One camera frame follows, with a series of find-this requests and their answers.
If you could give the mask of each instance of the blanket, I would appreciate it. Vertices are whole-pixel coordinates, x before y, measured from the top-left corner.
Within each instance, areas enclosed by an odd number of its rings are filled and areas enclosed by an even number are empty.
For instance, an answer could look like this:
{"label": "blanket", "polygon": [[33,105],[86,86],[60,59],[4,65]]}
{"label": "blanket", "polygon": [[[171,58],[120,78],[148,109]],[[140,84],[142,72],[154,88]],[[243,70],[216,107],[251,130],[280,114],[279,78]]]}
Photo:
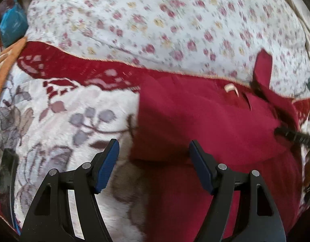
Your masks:
{"label": "blanket", "polygon": [[33,0],[29,41],[79,57],[250,83],[254,60],[273,55],[271,88],[302,97],[306,36],[285,0]]}
{"label": "blanket", "polygon": [[9,71],[26,44],[24,37],[0,53],[0,94]]}
{"label": "blanket", "polygon": [[[96,200],[114,241],[143,241],[148,187],[144,172],[128,161],[128,155],[145,74],[157,79],[167,72],[79,58],[42,42],[26,44],[0,98],[0,161],[4,148],[15,149],[19,156],[14,210],[20,227],[49,169],[74,170],[116,138],[119,159]],[[222,79],[237,84],[233,78]],[[293,103],[300,127],[310,132],[310,99]],[[74,230],[82,238],[74,194],[69,196]]]}

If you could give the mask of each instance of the pink flower pattern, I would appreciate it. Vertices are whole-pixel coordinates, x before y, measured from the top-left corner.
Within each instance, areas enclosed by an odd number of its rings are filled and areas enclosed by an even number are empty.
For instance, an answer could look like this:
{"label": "pink flower pattern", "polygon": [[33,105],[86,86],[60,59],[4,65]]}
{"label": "pink flower pattern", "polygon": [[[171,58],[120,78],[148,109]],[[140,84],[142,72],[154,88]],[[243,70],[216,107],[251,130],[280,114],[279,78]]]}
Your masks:
{"label": "pink flower pattern", "polygon": [[310,76],[305,34],[284,0],[33,0],[28,23],[29,40],[77,56],[245,82],[264,48],[283,95]]}

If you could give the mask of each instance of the metal pin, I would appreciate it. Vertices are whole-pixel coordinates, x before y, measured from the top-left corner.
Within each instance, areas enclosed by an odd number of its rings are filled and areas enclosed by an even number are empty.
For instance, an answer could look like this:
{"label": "metal pin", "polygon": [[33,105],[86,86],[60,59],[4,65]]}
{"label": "metal pin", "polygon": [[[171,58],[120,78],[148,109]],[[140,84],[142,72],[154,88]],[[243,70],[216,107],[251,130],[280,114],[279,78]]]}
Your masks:
{"label": "metal pin", "polygon": [[88,168],[91,167],[91,163],[85,162],[85,163],[82,165],[82,167],[83,167],[84,169],[88,169]]}
{"label": "metal pin", "polygon": [[218,164],[218,168],[221,170],[226,170],[227,166],[225,164]]}
{"label": "metal pin", "polygon": [[57,173],[57,170],[55,168],[51,169],[49,172],[48,172],[50,175],[55,175]]}
{"label": "metal pin", "polygon": [[259,176],[259,175],[260,175],[259,172],[258,172],[257,170],[253,170],[251,173],[252,173],[254,176]]}

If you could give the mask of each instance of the orange fabric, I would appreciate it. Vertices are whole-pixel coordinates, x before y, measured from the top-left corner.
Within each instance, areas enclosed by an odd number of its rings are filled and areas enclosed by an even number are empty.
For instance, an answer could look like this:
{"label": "orange fabric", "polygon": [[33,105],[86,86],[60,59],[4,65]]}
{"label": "orange fabric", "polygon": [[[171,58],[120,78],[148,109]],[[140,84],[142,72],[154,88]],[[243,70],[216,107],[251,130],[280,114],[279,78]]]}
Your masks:
{"label": "orange fabric", "polygon": [[14,62],[17,60],[21,50],[24,48],[26,41],[27,38],[24,37],[18,42],[9,46],[0,54],[0,94],[5,84],[6,78],[9,74],[9,71]]}

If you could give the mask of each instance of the leaf pattern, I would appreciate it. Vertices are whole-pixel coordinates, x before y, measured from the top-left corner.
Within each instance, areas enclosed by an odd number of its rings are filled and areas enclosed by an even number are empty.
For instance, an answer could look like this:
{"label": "leaf pattern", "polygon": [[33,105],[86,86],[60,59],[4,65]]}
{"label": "leaf pattern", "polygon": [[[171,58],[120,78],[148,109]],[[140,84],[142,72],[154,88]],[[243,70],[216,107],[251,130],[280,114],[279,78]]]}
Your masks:
{"label": "leaf pattern", "polygon": [[60,172],[64,172],[72,153],[71,148],[58,145],[45,151],[42,144],[37,143],[20,161],[17,179],[21,188],[16,196],[20,199],[24,215],[26,215],[34,195],[48,171],[56,168]]}
{"label": "leaf pattern", "polygon": [[[300,93],[310,77],[305,34],[285,0],[72,1],[75,8],[58,0],[33,0],[29,39],[82,57],[173,72],[232,74],[246,82],[255,62],[250,57],[264,48],[273,55],[275,91]],[[252,37],[242,39],[246,30]],[[32,59],[24,58],[23,64],[31,67]]]}
{"label": "leaf pattern", "polygon": [[23,100],[30,101],[32,100],[32,97],[28,92],[20,92],[15,95],[15,103],[20,103]]}
{"label": "leaf pattern", "polygon": [[14,116],[11,115],[10,109],[8,107],[0,108],[0,127],[1,130],[6,130],[11,127],[14,123]]}
{"label": "leaf pattern", "polygon": [[83,124],[83,121],[84,121],[84,116],[82,114],[73,114],[69,122],[73,126],[81,127],[81,125]]}
{"label": "leaf pattern", "polygon": [[146,210],[148,204],[148,183],[143,177],[135,185],[134,200],[129,209],[129,219],[140,231],[145,231]]}
{"label": "leaf pattern", "polygon": [[15,118],[15,126],[19,127],[20,126],[20,121],[21,121],[21,113],[17,107],[12,109],[13,116]]}
{"label": "leaf pattern", "polygon": [[48,114],[48,110],[49,110],[49,108],[45,108],[45,109],[41,112],[41,114],[39,115],[39,122],[40,122],[41,120],[43,120],[43,119],[46,117],[46,115]]}
{"label": "leaf pattern", "polygon": [[98,118],[102,122],[110,123],[112,120],[116,119],[116,116],[112,110],[103,110],[98,114]]}
{"label": "leaf pattern", "polygon": [[79,146],[88,139],[88,134],[82,130],[78,130],[73,136],[73,144]]}
{"label": "leaf pattern", "polygon": [[96,109],[95,108],[87,107],[85,109],[85,112],[84,112],[85,117],[92,118],[92,117],[95,116],[95,114],[96,114]]}
{"label": "leaf pattern", "polygon": [[105,149],[105,147],[108,145],[109,141],[99,140],[92,144],[89,144],[90,147],[93,147],[95,149]]}
{"label": "leaf pattern", "polygon": [[11,126],[7,130],[2,131],[1,136],[1,150],[4,150],[5,148],[15,149],[20,139],[18,128],[15,126]]}
{"label": "leaf pattern", "polygon": [[52,110],[53,113],[59,113],[66,111],[64,107],[64,103],[62,101],[56,101],[50,105],[50,109]]}
{"label": "leaf pattern", "polygon": [[34,120],[34,111],[30,107],[21,116],[21,120],[19,124],[19,134],[21,137],[23,137],[27,133],[33,120]]}

